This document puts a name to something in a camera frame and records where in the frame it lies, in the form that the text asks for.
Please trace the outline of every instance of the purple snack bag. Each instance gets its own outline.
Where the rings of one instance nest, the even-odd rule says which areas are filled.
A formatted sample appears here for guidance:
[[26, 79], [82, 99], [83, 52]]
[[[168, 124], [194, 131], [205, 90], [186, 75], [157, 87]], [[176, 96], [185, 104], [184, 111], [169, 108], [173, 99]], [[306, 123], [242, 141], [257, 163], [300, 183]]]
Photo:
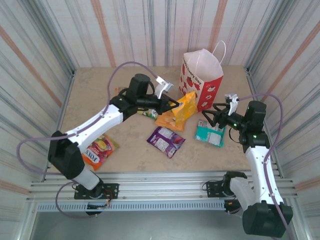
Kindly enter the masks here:
[[158, 126], [147, 142], [164, 152], [169, 158], [175, 155], [176, 151], [184, 143], [185, 139], [166, 127]]

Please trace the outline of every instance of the paper bag handle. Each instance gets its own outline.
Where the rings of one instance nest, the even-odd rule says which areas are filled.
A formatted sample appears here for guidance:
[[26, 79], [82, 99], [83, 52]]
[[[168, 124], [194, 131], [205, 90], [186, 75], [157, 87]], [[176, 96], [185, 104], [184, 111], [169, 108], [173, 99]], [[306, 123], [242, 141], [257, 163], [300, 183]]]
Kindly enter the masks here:
[[226, 43], [225, 43], [224, 41], [222, 41], [222, 40], [218, 41], [218, 43], [215, 45], [215, 48], [213, 49], [212, 55], [214, 54], [214, 52], [215, 52], [215, 50], [216, 50], [216, 48], [218, 47], [218, 45], [219, 45], [220, 42], [222, 42], [222, 43], [224, 44], [224, 54], [223, 54], [223, 57], [222, 57], [222, 59], [221, 59], [221, 61], [220, 61], [220, 65], [221, 65], [222, 61], [223, 61], [224, 58], [225, 58], [226, 51], [227, 51]]

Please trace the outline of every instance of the chip bag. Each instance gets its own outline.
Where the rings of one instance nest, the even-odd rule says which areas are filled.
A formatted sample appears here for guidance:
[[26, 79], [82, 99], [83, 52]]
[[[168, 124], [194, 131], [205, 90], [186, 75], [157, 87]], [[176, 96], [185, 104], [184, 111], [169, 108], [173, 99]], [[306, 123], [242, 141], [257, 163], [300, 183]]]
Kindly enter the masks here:
[[158, 118], [155, 121], [155, 124], [160, 127], [165, 127], [171, 130], [183, 132], [185, 130], [186, 121], [176, 123], [175, 119], [175, 115], [172, 111], [166, 111], [162, 113], [162, 115], [158, 116]]
[[194, 138], [222, 148], [226, 127], [220, 129], [218, 125], [212, 127], [207, 121], [199, 120]]
[[180, 103], [180, 106], [172, 109], [176, 124], [185, 122], [193, 114], [198, 112], [195, 91], [186, 93], [184, 97], [179, 99], [177, 102]]
[[103, 134], [86, 148], [82, 158], [97, 170], [118, 147], [118, 143]]
[[154, 120], [156, 120], [158, 118], [158, 113], [154, 109], [149, 109], [149, 110], [146, 110], [146, 111], [137, 111], [137, 113], [141, 114], [143, 116], [147, 116], [149, 118], [152, 118]]

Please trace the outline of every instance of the corrugated metal wall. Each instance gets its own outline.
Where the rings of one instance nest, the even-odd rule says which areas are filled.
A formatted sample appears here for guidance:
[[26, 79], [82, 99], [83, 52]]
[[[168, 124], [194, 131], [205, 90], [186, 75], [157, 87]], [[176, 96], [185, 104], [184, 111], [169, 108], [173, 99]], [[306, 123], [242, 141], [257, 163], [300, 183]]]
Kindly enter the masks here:
[[[71, 72], [59, 63], [21, 0], [0, 2], [0, 239], [12, 239], [40, 175], [16, 158], [20, 140], [50, 136], [57, 128]], [[25, 144], [21, 154], [45, 169], [48, 142]]]
[[[278, 0], [35, 0], [77, 67], [126, 61], [179, 66], [183, 53], [227, 44], [244, 65]], [[217, 49], [222, 57], [223, 48]]]
[[[292, 1], [258, 64], [250, 67], [257, 93], [277, 95], [284, 127], [277, 145], [285, 177], [293, 178], [313, 236], [320, 238], [320, 1]], [[273, 138], [280, 110], [271, 97], [266, 123]]]

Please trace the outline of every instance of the teal package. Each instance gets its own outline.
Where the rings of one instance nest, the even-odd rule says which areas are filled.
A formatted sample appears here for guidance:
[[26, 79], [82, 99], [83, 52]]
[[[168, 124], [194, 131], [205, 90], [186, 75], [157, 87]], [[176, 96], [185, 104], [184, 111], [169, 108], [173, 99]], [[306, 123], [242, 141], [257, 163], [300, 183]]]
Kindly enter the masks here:
[[212, 127], [207, 121], [199, 120], [194, 138], [221, 148], [224, 145], [226, 128]]

